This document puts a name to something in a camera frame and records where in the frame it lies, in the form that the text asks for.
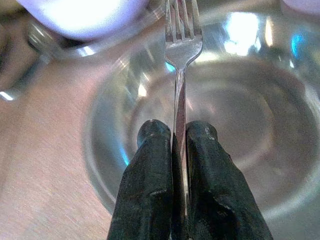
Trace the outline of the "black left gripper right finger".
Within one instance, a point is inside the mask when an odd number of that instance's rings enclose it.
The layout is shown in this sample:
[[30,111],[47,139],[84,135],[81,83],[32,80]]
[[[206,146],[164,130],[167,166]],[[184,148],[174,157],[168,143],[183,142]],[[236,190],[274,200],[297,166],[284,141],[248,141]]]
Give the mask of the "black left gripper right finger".
[[271,240],[243,173],[205,121],[186,125],[193,240]]

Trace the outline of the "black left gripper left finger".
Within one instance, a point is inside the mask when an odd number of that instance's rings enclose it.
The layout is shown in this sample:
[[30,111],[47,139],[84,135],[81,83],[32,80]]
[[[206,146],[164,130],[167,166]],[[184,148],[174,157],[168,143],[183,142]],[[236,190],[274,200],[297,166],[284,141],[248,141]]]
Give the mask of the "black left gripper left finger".
[[107,239],[167,240],[173,207],[170,129],[147,120],[137,147],[119,185]]

